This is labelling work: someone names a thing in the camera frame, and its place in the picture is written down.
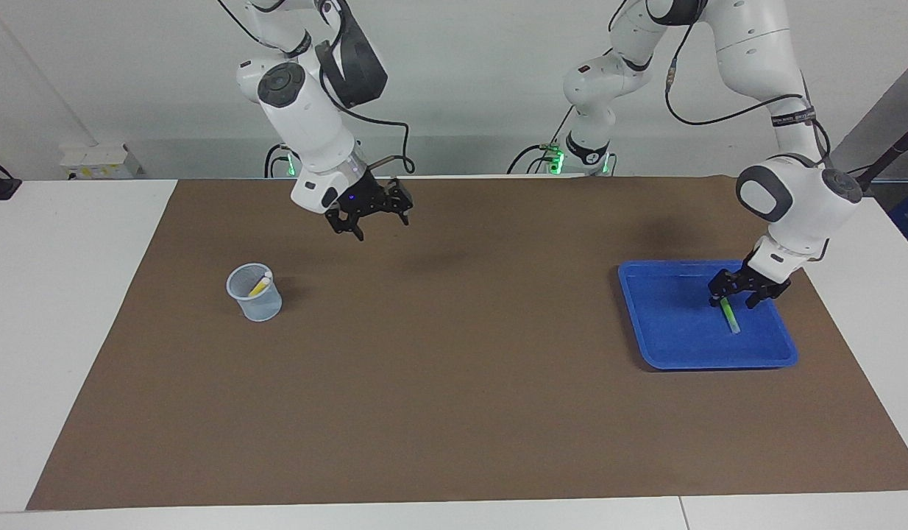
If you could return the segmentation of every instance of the white table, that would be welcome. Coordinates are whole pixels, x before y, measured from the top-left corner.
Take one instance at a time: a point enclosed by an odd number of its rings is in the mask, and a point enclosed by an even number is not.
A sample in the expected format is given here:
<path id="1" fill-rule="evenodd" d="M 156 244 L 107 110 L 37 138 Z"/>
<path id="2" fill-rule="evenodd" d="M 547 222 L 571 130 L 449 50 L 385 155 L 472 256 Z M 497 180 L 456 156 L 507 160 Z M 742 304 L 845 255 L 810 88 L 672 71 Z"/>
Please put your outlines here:
<path id="1" fill-rule="evenodd" d="M 0 202 L 0 529 L 908 529 L 908 492 L 20 513 L 175 184 L 27 182 Z M 908 444 L 908 243 L 867 199 L 807 272 Z"/>

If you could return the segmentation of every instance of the blue tray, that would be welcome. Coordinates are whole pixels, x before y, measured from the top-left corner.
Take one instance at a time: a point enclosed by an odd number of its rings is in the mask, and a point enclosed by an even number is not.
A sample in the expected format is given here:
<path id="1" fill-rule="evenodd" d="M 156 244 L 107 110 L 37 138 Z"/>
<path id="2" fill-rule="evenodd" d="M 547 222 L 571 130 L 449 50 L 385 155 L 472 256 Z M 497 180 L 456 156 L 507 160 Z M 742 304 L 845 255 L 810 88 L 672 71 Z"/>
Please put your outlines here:
<path id="1" fill-rule="evenodd" d="M 773 301 L 745 307 L 730 299 L 741 333 L 733 335 L 721 308 L 709 305 L 709 281 L 736 271 L 739 261 L 629 261 L 618 275 L 640 355 L 660 370 L 783 368 L 798 351 Z"/>

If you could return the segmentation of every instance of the cup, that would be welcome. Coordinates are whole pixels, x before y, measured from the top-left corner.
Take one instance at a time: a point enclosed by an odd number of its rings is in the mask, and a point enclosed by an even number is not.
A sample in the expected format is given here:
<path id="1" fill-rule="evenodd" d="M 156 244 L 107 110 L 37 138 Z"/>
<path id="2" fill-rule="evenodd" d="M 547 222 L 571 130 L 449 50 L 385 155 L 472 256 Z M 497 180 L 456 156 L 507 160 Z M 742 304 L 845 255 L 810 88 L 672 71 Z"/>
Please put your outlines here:
<path id="1" fill-rule="evenodd" d="M 280 312 L 282 300 L 274 284 L 274 278 L 269 274 L 271 271 L 267 265 L 249 263 L 235 269 L 225 281 L 225 291 L 228 291 L 231 298 L 235 298 L 249 321 L 269 321 Z M 255 296 L 249 296 L 262 278 L 270 278 L 270 285 Z"/>

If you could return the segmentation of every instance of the pen holder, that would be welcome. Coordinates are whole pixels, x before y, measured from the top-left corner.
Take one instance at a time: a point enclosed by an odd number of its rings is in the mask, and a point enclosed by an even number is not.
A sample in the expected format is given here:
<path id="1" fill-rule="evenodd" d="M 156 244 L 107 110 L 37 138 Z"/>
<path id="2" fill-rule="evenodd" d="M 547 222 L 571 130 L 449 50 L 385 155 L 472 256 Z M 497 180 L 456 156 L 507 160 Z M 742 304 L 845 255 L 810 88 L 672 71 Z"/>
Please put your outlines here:
<path id="1" fill-rule="evenodd" d="M 269 321 L 280 312 L 280 305 L 282 305 L 273 276 L 270 278 L 270 285 L 262 292 L 249 296 L 258 282 L 266 277 L 266 272 L 270 272 L 268 266 L 249 263 L 235 269 L 225 282 L 225 291 L 228 291 L 229 296 L 241 306 L 245 318 L 252 322 Z"/>

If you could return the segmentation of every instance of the brown surface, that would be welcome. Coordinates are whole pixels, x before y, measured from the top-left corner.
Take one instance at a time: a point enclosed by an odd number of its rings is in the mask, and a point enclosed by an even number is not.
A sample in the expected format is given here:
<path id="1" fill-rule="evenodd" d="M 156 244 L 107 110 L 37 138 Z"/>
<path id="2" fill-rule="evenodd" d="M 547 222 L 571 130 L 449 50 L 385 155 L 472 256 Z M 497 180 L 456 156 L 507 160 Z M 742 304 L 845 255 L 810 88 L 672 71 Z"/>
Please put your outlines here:
<path id="1" fill-rule="evenodd" d="M 745 255 L 726 178 L 413 182 L 364 244 L 290 187 L 178 185 L 30 509 L 908 490 L 803 274 L 796 367 L 639 360 L 615 269 Z M 248 261 L 285 298 L 263 325 L 224 292 Z"/>

